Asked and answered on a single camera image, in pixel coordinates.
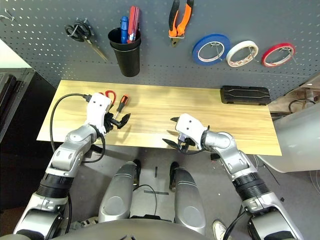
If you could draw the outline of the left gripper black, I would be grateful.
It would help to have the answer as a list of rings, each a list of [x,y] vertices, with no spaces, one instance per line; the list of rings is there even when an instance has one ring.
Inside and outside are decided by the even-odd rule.
[[[130,116],[131,116],[131,114],[127,113],[126,115],[124,115],[122,117],[122,119],[120,121],[117,121],[114,119],[114,115],[112,113],[107,112],[104,115],[104,120],[103,120],[105,132],[106,133],[110,132],[111,130],[113,130],[114,126],[116,126],[118,130],[123,128],[127,124],[127,122],[129,121]]]

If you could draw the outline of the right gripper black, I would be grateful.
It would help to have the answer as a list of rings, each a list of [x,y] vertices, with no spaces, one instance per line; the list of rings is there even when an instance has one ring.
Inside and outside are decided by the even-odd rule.
[[[172,117],[170,120],[177,123],[179,120],[179,117]],[[195,142],[183,133],[179,134],[178,143],[166,138],[163,138],[162,140],[170,147],[177,148],[180,153],[188,153],[189,146],[192,146],[192,147],[196,146]]]

